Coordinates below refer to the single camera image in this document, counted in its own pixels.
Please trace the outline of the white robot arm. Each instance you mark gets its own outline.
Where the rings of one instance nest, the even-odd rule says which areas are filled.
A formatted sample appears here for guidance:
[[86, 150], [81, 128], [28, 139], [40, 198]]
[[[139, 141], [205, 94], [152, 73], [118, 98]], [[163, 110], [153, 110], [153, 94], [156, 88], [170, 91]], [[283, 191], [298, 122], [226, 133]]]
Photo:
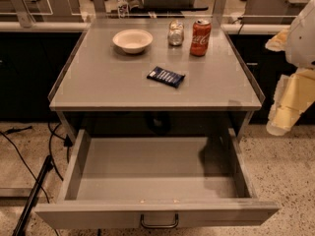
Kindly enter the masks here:
[[315, 0], [287, 29], [269, 39], [265, 48], [283, 51], [285, 60], [296, 67], [292, 75], [281, 75], [266, 126], [269, 134], [283, 136], [315, 102]]

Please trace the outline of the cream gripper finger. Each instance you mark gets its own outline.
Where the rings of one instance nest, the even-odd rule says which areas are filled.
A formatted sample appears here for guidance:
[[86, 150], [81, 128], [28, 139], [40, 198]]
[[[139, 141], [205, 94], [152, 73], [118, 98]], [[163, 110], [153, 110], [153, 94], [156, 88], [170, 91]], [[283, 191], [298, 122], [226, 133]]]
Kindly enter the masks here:
[[281, 30], [266, 42], [265, 48], [275, 52], [286, 51], [288, 49], [288, 33], [288, 29]]
[[281, 75], [266, 129], [269, 134], [283, 136], [315, 102], [315, 71], [299, 68], [290, 76]]

